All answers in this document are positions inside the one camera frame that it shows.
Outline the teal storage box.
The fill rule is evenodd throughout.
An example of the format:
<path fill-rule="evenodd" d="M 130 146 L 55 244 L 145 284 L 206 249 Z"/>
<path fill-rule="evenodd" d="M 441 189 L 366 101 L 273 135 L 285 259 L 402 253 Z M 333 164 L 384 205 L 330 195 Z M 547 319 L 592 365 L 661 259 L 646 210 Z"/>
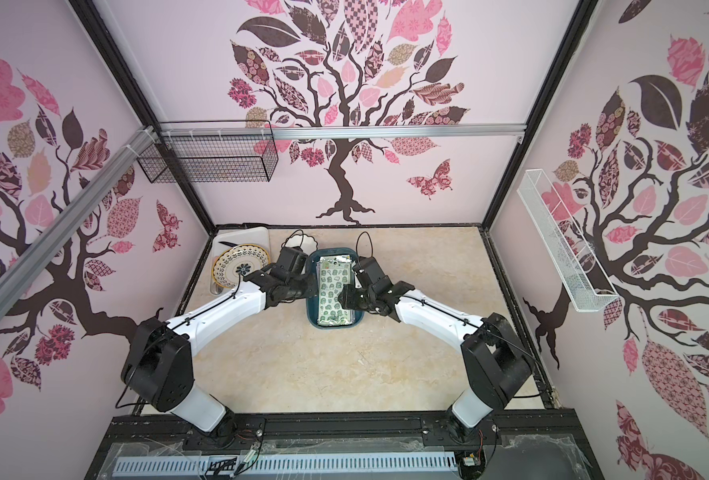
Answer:
<path fill-rule="evenodd" d="M 306 315 L 312 326 L 318 329 L 342 329 L 357 326 L 364 312 L 342 307 L 338 296 L 344 286 L 359 285 L 354 271 L 358 256 L 350 248 L 316 250 L 306 262 L 306 272 L 314 273 L 318 281 L 318 293 L 306 300 Z"/>

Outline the green dinosaur sticker sheet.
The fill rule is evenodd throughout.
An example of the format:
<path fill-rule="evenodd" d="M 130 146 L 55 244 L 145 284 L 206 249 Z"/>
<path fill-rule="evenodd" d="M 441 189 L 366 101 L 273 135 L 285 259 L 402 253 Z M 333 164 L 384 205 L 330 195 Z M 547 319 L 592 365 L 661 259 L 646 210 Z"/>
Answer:
<path fill-rule="evenodd" d="M 318 326 L 324 328 L 350 326 L 355 314 L 340 303 L 344 288 L 352 285 L 350 255 L 322 256 L 316 268 L 318 274 Z"/>

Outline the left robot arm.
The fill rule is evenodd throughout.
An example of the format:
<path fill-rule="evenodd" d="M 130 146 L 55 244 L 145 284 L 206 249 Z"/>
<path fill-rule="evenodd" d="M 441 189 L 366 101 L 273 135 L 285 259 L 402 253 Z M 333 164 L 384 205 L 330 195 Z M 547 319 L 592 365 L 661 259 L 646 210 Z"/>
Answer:
<path fill-rule="evenodd" d="M 140 400 L 172 414 L 218 441 L 236 434 L 234 412 L 196 384 L 194 358 L 218 336 L 268 308 L 318 293 L 316 277 L 304 270 L 308 255 L 284 247 L 280 257 L 248 274 L 210 303 L 168 321 L 142 322 L 130 344 L 120 379 Z"/>

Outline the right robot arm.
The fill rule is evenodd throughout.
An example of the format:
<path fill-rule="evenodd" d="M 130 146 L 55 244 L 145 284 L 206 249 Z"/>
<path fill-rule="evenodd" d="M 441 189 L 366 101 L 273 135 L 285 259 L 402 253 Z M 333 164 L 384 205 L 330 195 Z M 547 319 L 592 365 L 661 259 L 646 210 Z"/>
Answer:
<path fill-rule="evenodd" d="M 338 300 L 348 310 L 390 317 L 450 345 L 463 358 L 468 388 L 448 409 L 449 422 L 468 434 L 490 414 L 505 409 L 533 375 L 534 355 L 501 314 L 472 315 L 442 304 L 414 285 L 392 282 L 374 257 L 352 268 L 355 284 Z"/>

